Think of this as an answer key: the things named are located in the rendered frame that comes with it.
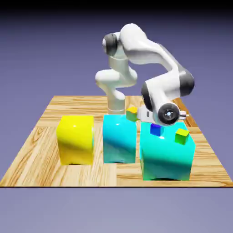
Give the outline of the small blue cube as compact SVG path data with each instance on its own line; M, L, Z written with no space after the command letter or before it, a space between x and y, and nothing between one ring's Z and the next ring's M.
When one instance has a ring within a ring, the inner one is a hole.
M163 127L158 124L151 124L150 125L150 133L155 136L161 136L163 134Z

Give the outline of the large cyan box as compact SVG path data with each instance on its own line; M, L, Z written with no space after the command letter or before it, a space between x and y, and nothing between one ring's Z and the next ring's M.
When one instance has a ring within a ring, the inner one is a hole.
M135 163L135 122L128 120L126 115L104 115L102 136L104 163Z

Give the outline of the large yellow box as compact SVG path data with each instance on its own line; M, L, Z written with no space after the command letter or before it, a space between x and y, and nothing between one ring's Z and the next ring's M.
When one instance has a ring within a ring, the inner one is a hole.
M93 162L94 117L62 116L56 130L62 165L89 165Z

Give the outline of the small green cube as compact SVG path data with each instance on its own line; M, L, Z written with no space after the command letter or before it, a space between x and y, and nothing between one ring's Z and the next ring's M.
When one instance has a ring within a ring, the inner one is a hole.
M188 140L189 134L190 132L188 130L179 128L175 133L175 142L185 145Z

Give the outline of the small yellow cube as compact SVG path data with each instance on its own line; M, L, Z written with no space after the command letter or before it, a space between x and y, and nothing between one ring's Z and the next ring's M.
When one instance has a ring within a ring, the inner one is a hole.
M139 119L137 117L137 110L138 108L134 106L126 109L126 118L132 122L138 121Z

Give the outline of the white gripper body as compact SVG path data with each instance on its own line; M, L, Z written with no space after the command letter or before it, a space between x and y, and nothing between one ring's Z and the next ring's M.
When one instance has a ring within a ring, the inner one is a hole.
M141 106L137 110L137 118L141 122L155 123L153 119L153 113L149 111L145 106Z

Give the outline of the large turquoise box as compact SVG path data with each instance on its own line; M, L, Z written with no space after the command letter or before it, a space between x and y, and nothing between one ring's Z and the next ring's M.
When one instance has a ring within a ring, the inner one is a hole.
M190 134L185 144L175 142L178 129L189 131L184 122L164 127L161 136L150 133L151 124L141 123L140 162L143 180L181 180L190 178L195 143Z

